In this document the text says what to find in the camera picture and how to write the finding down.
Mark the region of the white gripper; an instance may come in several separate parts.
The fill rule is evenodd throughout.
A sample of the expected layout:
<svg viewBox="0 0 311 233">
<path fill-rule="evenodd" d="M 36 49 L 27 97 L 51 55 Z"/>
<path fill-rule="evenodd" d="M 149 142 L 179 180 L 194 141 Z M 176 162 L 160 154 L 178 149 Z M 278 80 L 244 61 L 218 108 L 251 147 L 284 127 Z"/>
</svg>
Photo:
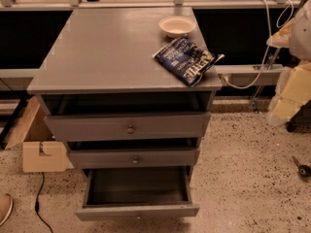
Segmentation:
<svg viewBox="0 0 311 233">
<path fill-rule="evenodd" d="M 273 48 L 290 49 L 291 55 L 311 61 L 311 0 L 308 0 L 266 43 Z M 286 67 L 268 107 L 267 121 L 273 126 L 289 122 L 311 100 L 311 63 Z"/>
</svg>

